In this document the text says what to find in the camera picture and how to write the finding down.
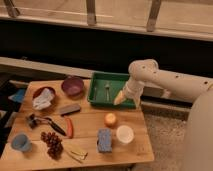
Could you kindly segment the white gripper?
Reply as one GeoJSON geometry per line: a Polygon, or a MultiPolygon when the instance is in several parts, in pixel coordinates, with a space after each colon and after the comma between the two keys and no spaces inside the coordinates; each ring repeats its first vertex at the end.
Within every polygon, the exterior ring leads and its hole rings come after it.
{"type": "Polygon", "coordinates": [[[135,79],[129,79],[125,86],[123,87],[123,91],[120,91],[118,95],[115,97],[113,104],[119,105],[123,103],[126,98],[132,100],[138,100],[143,93],[144,83],[141,81],[137,81],[135,79]]]}

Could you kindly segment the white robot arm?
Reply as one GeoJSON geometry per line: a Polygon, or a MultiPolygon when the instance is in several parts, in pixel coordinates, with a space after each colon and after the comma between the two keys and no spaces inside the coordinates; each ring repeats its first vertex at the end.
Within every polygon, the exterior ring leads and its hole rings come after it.
{"type": "Polygon", "coordinates": [[[132,99],[139,106],[146,83],[193,103],[184,137],[180,171],[213,171],[213,78],[161,70],[154,59],[133,61],[130,77],[114,99],[132,99]]]}

